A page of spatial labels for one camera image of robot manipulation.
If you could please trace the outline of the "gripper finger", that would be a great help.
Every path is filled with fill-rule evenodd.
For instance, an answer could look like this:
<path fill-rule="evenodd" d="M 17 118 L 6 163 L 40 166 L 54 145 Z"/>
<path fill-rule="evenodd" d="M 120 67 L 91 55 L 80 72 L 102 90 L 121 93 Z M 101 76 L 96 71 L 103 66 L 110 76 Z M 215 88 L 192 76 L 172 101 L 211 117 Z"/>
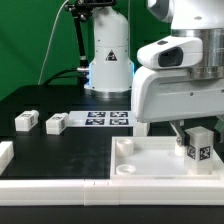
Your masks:
<path fill-rule="evenodd" d="M 170 125 L 176 133 L 176 142 L 179 146 L 187 145 L 187 135 L 182 128 L 180 120 L 170 121 Z"/>
<path fill-rule="evenodd" d="M 224 115 L 218 116 L 218 121 L 215 125 L 215 129 L 220 134 L 220 141 L 224 142 Z"/>

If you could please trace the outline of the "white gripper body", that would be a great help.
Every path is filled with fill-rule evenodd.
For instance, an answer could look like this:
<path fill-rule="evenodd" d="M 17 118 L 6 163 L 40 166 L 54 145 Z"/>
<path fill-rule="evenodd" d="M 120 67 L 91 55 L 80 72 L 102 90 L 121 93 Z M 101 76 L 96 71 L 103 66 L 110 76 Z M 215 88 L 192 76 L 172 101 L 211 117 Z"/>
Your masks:
<path fill-rule="evenodd" d="M 139 122 L 173 121 L 224 114 L 224 78 L 190 77 L 202 60 L 203 42 L 168 36 L 140 48 L 141 67 L 132 84 L 131 111 Z"/>

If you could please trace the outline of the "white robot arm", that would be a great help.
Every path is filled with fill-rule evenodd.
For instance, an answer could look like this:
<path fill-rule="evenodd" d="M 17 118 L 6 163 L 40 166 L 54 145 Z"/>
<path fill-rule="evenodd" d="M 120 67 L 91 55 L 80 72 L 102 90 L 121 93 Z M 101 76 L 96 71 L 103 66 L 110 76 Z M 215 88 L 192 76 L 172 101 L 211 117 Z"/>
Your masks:
<path fill-rule="evenodd" d="M 137 51 L 138 69 L 129 59 L 128 23 L 111 4 L 93 6 L 88 93 L 129 93 L 141 123 L 224 115 L 224 0 L 146 0 L 171 34 Z"/>

